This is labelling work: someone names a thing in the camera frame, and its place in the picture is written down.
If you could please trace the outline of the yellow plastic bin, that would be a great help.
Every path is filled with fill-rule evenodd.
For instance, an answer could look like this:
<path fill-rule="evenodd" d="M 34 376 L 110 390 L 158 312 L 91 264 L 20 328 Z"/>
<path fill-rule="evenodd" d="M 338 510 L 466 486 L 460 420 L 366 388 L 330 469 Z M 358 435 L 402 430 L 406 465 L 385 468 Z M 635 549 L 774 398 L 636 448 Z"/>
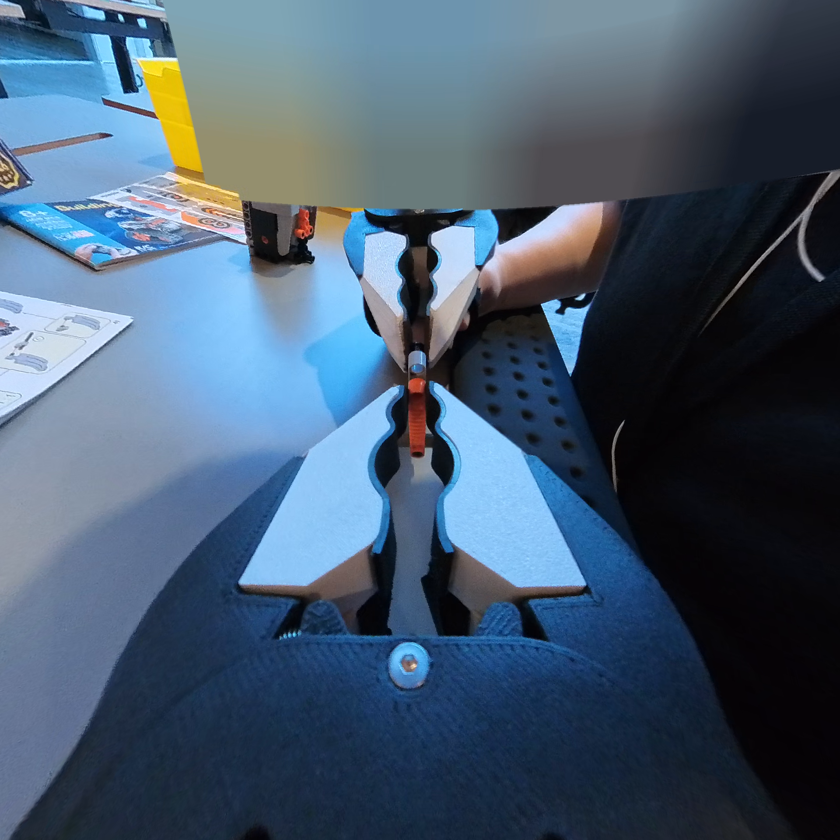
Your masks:
<path fill-rule="evenodd" d="M 203 166 L 178 60 L 139 59 L 139 64 L 155 115 L 161 121 L 173 163 L 183 169 L 202 172 Z"/>

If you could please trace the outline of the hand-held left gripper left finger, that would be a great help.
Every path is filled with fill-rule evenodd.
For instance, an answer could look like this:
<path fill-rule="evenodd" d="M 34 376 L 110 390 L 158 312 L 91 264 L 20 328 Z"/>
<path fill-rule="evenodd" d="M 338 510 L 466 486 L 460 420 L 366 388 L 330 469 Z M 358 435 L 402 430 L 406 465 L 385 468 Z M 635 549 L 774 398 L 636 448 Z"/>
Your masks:
<path fill-rule="evenodd" d="M 352 631 L 389 634 L 396 543 L 385 487 L 402 433 L 399 385 L 311 448 L 239 587 L 331 601 Z"/>

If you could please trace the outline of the sticker sheet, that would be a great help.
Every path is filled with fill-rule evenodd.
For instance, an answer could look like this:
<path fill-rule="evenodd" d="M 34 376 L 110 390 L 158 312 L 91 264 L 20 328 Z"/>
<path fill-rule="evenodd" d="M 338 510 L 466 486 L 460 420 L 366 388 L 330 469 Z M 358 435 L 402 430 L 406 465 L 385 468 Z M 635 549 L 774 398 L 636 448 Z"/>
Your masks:
<path fill-rule="evenodd" d="M 238 194 L 173 172 L 94 196 L 148 214 L 161 214 L 246 245 L 245 222 Z"/>

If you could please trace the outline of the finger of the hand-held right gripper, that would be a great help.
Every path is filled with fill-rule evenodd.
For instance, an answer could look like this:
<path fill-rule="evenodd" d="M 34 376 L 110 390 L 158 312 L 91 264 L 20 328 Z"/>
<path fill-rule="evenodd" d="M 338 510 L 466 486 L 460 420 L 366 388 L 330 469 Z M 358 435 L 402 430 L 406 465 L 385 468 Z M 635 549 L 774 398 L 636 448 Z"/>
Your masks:
<path fill-rule="evenodd" d="M 437 255 L 436 267 L 430 271 L 433 289 L 427 304 L 427 361 L 436 364 L 451 346 L 469 308 L 480 269 L 473 226 L 441 228 L 429 235 L 427 243 Z"/>
<path fill-rule="evenodd" d="M 398 233 L 374 233 L 364 238 L 364 261 L 360 285 L 379 334 L 394 361 L 406 372 L 410 341 L 406 338 L 408 316 L 401 300 L 404 278 L 398 262 L 407 248 L 407 238 Z"/>

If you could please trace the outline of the white drawstring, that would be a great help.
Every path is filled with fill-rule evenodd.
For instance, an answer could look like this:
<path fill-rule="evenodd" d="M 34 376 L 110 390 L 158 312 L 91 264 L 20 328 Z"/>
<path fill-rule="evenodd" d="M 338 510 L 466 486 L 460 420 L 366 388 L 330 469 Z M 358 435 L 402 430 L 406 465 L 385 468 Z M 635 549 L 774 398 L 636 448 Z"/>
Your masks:
<path fill-rule="evenodd" d="M 762 263 L 788 238 L 792 231 L 796 230 L 796 252 L 798 255 L 798 259 L 803 267 L 803 269 L 808 273 L 808 275 L 814 279 L 816 282 L 822 282 L 826 278 L 826 276 L 814 266 L 812 260 L 808 254 L 807 247 L 806 247 L 806 230 L 808 224 L 811 220 L 812 213 L 816 205 L 823 199 L 824 195 L 827 194 L 838 182 L 839 179 L 839 170 L 831 171 L 826 175 L 826 178 L 822 181 L 819 187 L 816 189 L 815 193 L 813 194 L 810 202 L 805 206 L 805 208 L 801 211 L 801 213 L 794 219 L 794 221 L 783 231 L 783 233 L 773 241 L 772 245 L 764 250 L 762 255 L 757 258 L 751 267 L 744 273 L 744 275 L 740 278 L 740 280 L 734 285 L 732 289 L 730 289 L 729 293 L 723 300 L 718 304 L 712 314 L 709 316 L 708 320 L 703 324 L 700 332 L 703 333 L 707 329 L 708 325 L 715 319 L 715 317 L 719 314 L 719 312 L 724 309 L 724 307 L 729 303 L 729 301 L 736 295 L 742 285 L 751 277 L 751 275 L 758 270 L 758 268 L 762 265 Z"/>

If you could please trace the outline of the toy car model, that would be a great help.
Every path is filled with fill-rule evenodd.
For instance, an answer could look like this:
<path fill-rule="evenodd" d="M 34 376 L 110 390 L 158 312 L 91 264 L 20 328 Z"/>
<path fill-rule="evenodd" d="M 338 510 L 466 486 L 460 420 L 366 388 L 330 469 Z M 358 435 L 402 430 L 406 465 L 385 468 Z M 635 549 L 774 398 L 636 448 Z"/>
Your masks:
<path fill-rule="evenodd" d="M 308 241 L 314 236 L 317 207 L 242 202 L 248 251 L 252 259 L 311 264 Z"/>

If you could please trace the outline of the blue manual booklet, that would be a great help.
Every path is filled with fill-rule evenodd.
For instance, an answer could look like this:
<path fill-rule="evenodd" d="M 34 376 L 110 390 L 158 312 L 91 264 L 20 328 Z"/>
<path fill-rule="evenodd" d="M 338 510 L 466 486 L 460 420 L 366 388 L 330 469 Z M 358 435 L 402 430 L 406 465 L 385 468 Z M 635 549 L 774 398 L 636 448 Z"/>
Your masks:
<path fill-rule="evenodd" d="M 223 239 L 165 217 L 91 198 L 69 203 L 3 204 L 1 216 L 95 270 Z"/>

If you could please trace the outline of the grey desk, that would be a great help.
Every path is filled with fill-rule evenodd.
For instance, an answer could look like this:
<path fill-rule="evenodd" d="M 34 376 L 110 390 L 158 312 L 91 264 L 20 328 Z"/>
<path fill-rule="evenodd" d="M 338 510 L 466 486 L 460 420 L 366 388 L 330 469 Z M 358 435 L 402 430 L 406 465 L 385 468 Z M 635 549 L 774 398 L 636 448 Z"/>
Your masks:
<path fill-rule="evenodd" d="M 2 427 L 2 751 L 60 763 L 174 567 L 291 455 L 392 383 L 342 247 L 228 240 L 97 272 L 2 227 L 2 289 L 133 317 Z"/>

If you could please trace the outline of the blue toy box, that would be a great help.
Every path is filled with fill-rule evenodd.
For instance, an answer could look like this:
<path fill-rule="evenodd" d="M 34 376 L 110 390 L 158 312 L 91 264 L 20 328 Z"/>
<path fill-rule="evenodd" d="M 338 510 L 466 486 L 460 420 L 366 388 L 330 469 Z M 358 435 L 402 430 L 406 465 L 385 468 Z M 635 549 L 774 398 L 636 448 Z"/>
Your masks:
<path fill-rule="evenodd" d="M 25 189 L 33 183 L 31 175 L 3 140 L 0 141 L 0 168 L 2 196 Z"/>

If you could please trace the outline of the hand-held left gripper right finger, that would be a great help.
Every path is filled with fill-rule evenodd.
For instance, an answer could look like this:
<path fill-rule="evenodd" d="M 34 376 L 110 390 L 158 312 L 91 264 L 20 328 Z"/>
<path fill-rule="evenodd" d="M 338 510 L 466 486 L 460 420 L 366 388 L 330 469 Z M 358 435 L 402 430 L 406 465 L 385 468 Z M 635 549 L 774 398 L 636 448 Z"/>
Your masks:
<path fill-rule="evenodd" d="M 428 604 L 442 635 L 468 635 L 496 602 L 580 595 L 585 578 L 522 450 L 430 385 L 435 512 Z"/>

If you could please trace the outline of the orange toy beam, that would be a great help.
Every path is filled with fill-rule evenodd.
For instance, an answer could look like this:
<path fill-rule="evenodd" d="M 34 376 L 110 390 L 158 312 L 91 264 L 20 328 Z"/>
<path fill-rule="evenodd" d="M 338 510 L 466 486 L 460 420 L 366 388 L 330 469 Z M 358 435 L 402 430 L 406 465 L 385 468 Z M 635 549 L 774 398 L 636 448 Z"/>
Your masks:
<path fill-rule="evenodd" d="M 411 456 L 422 458 L 426 448 L 427 382 L 412 376 L 407 383 L 407 431 Z"/>

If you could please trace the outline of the wooden background desk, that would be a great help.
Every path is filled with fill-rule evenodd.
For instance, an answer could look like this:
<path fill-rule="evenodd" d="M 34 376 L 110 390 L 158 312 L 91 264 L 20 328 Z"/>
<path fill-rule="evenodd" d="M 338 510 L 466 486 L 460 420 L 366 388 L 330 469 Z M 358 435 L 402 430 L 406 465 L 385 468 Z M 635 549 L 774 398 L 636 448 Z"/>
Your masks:
<path fill-rule="evenodd" d="M 108 36 L 124 93 L 139 91 L 127 38 L 172 44 L 165 10 L 156 3 L 2 1 L 1 16 L 64 35 L 79 33 Z"/>

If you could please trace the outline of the person's right forearm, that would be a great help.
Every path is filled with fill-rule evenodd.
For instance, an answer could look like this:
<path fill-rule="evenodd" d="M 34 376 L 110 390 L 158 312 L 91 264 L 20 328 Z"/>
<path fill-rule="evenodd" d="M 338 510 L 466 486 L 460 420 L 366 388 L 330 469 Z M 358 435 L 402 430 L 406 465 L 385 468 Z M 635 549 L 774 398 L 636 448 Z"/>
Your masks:
<path fill-rule="evenodd" d="M 479 276 L 479 314 L 526 308 L 595 291 L 620 225 L 623 202 L 563 205 L 496 247 Z"/>

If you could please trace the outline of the open instruction booklet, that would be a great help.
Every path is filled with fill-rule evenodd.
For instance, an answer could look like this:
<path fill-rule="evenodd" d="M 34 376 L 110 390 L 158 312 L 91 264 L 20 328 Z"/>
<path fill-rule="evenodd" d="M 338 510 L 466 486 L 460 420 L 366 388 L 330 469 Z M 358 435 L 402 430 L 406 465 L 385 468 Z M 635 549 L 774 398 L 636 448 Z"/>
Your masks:
<path fill-rule="evenodd" d="M 130 316 L 1 293 L 1 422 L 126 329 Z"/>

